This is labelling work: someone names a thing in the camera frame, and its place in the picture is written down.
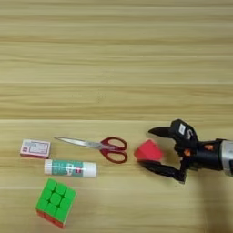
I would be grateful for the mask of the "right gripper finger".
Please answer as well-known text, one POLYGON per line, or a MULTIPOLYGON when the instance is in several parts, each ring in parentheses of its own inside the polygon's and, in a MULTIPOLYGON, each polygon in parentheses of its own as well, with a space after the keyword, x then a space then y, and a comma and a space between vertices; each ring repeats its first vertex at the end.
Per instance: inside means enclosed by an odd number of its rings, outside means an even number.
POLYGON ((158 137, 170 137, 169 127, 154 127, 149 129, 148 132, 158 137))
POLYGON ((174 167, 162 165, 160 162, 152 160, 139 160, 138 163, 141 167, 149 170, 150 172, 179 180, 179 171, 174 167))

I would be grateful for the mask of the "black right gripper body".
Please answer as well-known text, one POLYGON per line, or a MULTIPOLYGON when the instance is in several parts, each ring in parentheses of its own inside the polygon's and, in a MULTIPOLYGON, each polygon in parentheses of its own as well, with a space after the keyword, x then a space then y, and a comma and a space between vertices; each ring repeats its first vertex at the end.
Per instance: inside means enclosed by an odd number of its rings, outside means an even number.
POLYGON ((201 168, 221 171, 223 169, 221 161, 221 145, 223 139, 217 138, 214 141, 199 141, 196 148, 179 146, 175 144, 175 150, 181 157, 180 170, 176 172, 175 179, 184 183, 187 171, 201 168))

